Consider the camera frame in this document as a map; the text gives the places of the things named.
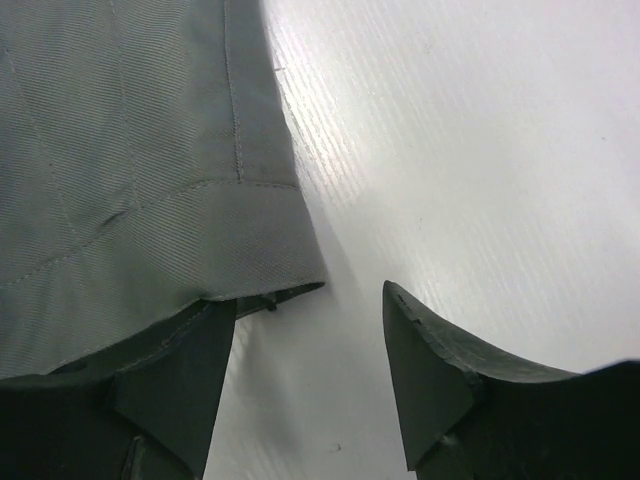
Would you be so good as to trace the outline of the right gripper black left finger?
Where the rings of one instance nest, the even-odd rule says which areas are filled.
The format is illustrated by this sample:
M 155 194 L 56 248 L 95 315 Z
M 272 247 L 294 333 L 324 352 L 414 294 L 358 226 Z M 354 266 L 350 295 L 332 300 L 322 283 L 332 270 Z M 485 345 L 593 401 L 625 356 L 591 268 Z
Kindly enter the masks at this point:
M 2 478 L 202 478 L 236 310 L 199 301 L 49 374 L 2 380 Z

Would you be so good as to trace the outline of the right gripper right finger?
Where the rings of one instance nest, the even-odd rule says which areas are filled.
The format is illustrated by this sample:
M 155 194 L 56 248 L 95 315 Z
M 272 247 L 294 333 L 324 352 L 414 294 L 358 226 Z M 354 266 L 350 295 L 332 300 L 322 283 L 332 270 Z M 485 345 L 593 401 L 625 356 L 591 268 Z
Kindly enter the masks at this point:
M 506 352 L 394 282 L 383 328 L 409 471 L 420 479 L 635 479 L 639 364 L 572 373 Z

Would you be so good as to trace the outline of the grey skirt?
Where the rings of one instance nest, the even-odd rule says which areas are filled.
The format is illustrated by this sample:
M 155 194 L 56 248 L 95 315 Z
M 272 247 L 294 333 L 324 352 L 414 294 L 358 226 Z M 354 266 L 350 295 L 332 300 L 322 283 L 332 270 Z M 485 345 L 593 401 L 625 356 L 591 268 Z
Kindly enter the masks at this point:
M 258 1 L 1 5 L 1 374 L 325 268 Z

